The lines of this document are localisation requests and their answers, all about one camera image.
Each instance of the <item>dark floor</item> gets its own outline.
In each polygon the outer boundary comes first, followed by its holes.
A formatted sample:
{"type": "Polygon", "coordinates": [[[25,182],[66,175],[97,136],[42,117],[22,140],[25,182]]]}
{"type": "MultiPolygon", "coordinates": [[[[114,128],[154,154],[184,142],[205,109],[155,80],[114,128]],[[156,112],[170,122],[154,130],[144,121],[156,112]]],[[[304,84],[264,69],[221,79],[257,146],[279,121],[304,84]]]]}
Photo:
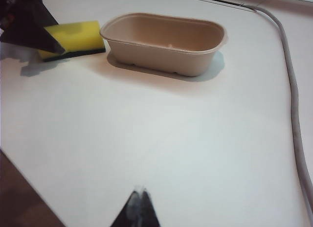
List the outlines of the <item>dark floor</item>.
{"type": "Polygon", "coordinates": [[[0,227],[64,227],[2,151],[0,227]]]}

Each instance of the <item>yellow sponge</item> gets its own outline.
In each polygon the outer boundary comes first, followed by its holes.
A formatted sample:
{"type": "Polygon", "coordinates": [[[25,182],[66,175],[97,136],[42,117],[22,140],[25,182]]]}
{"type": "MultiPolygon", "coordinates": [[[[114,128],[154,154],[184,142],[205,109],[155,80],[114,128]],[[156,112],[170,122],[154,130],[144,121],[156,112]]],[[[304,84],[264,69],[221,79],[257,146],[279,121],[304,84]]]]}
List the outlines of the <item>yellow sponge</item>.
{"type": "Polygon", "coordinates": [[[45,27],[45,29],[66,50],[62,55],[38,50],[45,62],[105,52],[103,39],[99,34],[98,21],[52,25],[45,27]]]}

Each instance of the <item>table surface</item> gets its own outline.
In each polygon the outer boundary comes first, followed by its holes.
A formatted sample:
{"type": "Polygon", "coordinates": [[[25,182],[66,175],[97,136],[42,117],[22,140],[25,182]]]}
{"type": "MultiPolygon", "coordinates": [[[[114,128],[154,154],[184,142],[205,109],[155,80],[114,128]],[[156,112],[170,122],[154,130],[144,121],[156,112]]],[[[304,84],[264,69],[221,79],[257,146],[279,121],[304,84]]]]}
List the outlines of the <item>table surface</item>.
{"type": "MultiPolygon", "coordinates": [[[[229,36],[194,78],[118,64],[108,46],[40,63],[29,48],[1,44],[1,148],[67,227],[110,226],[138,185],[162,226],[310,226],[284,54],[269,20],[201,0],[44,3],[59,23],[149,12],[215,21],[229,36]]],[[[313,176],[313,15],[263,7],[289,39],[313,176]]]]}

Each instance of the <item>black object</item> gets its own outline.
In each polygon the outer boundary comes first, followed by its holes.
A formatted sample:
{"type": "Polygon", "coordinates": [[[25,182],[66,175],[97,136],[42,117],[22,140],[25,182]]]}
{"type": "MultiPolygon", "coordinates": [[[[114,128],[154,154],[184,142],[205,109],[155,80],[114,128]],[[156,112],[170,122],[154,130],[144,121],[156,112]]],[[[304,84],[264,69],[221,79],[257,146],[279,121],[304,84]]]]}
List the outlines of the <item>black object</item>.
{"type": "Polygon", "coordinates": [[[159,227],[156,212],[147,191],[134,191],[111,227],[159,227]]]}
{"type": "Polygon", "coordinates": [[[62,54],[65,49],[45,29],[57,21],[43,0],[0,0],[0,41],[62,54]]]}

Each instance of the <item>sponge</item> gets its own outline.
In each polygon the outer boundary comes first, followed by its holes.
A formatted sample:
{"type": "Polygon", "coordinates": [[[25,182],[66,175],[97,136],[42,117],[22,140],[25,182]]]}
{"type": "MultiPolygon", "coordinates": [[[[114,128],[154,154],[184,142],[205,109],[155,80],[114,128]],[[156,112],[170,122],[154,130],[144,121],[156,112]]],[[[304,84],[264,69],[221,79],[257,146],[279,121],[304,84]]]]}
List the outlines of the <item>sponge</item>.
{"type": "Polygon", "coordinates": [[[45,29],[66,51],[60,55],[38,50],[44,62],[106,51],[98,21],[52,25],[45,29]]]}

